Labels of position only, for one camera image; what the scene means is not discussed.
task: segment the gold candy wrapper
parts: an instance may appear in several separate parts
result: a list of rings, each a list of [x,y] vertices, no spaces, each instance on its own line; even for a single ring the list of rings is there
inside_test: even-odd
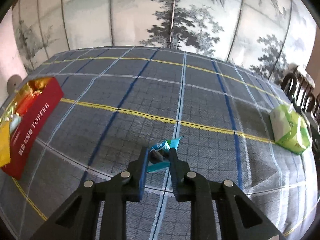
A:
[[[51,77],[30,80],[17,92],[0,118],[0,167],[10,163],[10,134],[18,127],[23,114],[47,86]]]

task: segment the gold foil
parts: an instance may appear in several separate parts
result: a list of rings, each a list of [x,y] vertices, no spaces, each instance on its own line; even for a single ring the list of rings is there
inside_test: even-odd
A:
[[[42,90],[47,86],[50,79],[51,77],[37,78],[34,80],[30,80],[26,84],[24,84],[2,114],[0,118],[0,126],[4,121],[7,122],[12,119],[13,114],[15,114],[17,105],[27,94],[41,94]]]

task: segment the green snack bag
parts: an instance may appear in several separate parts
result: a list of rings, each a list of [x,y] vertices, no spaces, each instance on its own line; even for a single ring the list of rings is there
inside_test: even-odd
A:
[[[279,105],[270,113],[276,144],[296,153],[302,154],[310,145],[312,138],[304,118],[293,105]]]

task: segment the pink wall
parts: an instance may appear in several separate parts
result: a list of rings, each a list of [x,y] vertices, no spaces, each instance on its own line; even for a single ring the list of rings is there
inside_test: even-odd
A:
[[[22,79],[27,76],[14,38],[10,8],[0,23],[0,105],[8,96],[7,81],[15,74]]]

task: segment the pine tree painting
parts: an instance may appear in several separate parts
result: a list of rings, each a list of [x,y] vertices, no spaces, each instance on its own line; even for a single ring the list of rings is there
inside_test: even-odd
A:
[[[149,39],[140,41],[145,46],[162,46],[167,47],[170,39],[170,27],[172,19],[172,0],[151,0],[161,4],[160,8],[164,11],[156,11],[155,15],[160,25],[153,25],[148,30]],[[196,27],[192,20],[188,17],[188,10],[176,6],[174,12],[174,27],[173,27],[173,40],[176,43],[176,49],[180,49],[180,42],[185,43],[187,46],[199,47],[197,42],[197,35],[193,31],[189,31],[188,27]]]
[[[156,11],[154,15],[160,25],[153,25],[148,29],[149,39],[140,41],[144,46],[168,47],[170,42],[170,27],[172,19],[172,0],[151,0],[161,3],[160,8],[164,11]],[[198,8],[194,5],[190,9],[180,8],[179,0],[176,0],[173,21],[172,48],[180,49],[183,43],[192,46],[196,53],[211,57],[214,54],[213,46],[220,41],[219,37],[212,36],[211,33],[223,31],[218,22],[213,21],[209,13],[208,6]]]
[[[18,50],[28,61],[33,60],[33,63],[36,63],[34,60],[36,53],[56,41],[56,39],[51,38],[52,25],[50,25],[48,30],[44,33],[44,40],[42,42],[41,38],[33,32],[31,27],[28,28],[24,21],[20,21],[19,24],[19,27],[15,30]],[[27,72],[33,70],[26,66],[25,68]]]
[[[280,54],[283,42],[278,41],[274,34],[271,36],[267,35],[266,38],[259,37],[257,42],[266,45],[266,47],[262,49],[264,54],[262,57],[258,58],[262,64],[259,66],[251,65],[250,70],[256,72],[264,78],[268,78],[273,72],[275,83],[279,84],[281,78],[283,77],[282,73],[288,66],[285,53],[282,51]]]

